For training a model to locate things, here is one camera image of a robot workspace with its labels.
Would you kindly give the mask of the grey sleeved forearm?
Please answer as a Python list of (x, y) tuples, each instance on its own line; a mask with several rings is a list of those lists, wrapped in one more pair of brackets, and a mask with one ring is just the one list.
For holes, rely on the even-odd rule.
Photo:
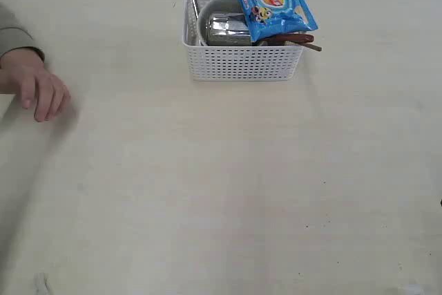
[(32, 35), (21, 25), (15, 15), (1, 3), (1, 56), (17, 49), (35, 51), (44, 61), (45, 55)]

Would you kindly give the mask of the person's bare hand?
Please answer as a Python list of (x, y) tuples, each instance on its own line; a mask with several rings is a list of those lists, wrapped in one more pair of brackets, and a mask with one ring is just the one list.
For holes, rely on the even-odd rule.
[(34, 110), (37, 122), (54, 119), (70, 101), (66, 85), (30, 48), (11, 50), (1, 57), (1, 93), (18, 96), (24, 109)]

